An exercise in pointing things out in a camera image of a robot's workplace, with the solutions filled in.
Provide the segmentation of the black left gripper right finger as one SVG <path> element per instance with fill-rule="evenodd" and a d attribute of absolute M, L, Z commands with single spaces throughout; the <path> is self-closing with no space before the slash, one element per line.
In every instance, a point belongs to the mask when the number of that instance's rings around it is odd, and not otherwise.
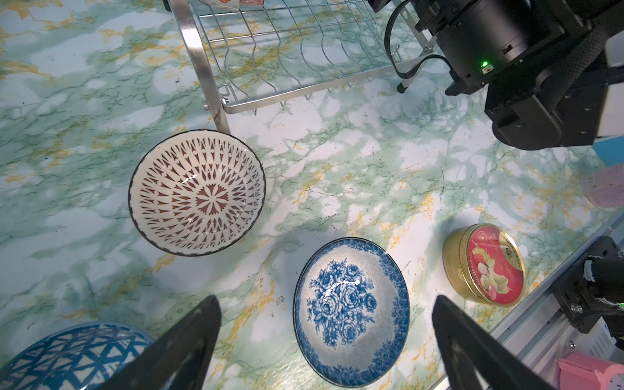
<path fill-rule="evenodd" d="M 493 389 L 550 389 L 448 297 L 435 300 L 432 324 L 452 389 L 481 389 L 482 376 Z"/>

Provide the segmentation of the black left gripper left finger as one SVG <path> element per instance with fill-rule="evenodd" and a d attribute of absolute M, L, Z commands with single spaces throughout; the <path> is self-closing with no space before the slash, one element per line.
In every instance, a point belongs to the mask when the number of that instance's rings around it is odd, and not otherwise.
<path fill-rule="evenodd" d="M 206 297 L 101 389 L 201 389 L 221 327 L 218 298 Z"/>

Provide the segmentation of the blue floral white bowl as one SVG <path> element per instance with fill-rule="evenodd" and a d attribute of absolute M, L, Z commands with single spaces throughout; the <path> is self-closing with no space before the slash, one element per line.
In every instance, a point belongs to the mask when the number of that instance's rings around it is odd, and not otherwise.
<path fill-rule="evenodd" d="M 319 248 L 305 264 L 292 319 L 304 359 L 344 388 L 374 383 L 403 351 L 410 324 L 406 281 L 393 258 L 360 237 Z"/>

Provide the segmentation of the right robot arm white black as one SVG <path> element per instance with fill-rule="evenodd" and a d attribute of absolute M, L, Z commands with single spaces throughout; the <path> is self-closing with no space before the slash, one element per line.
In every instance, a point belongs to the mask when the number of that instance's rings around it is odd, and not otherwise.
<path fill-rule="evenodd" d="M 494 136 L 521 150 L 590 146 L 609 87 L 623 83 L 608 40 L 623 31 L 620 1 L 415 1 L 449 68 L 448 96 L 487 89 Z"/>

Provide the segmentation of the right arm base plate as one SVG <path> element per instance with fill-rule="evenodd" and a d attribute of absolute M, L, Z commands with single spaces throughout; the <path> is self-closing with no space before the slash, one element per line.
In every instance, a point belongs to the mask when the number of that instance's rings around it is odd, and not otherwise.
<path fill-rule="evenodd" d="M 623 252 L 611 237 L 599 237 L 552 290 L 572 328 L 588 334 L 602 319 L 623 340 Z"/>

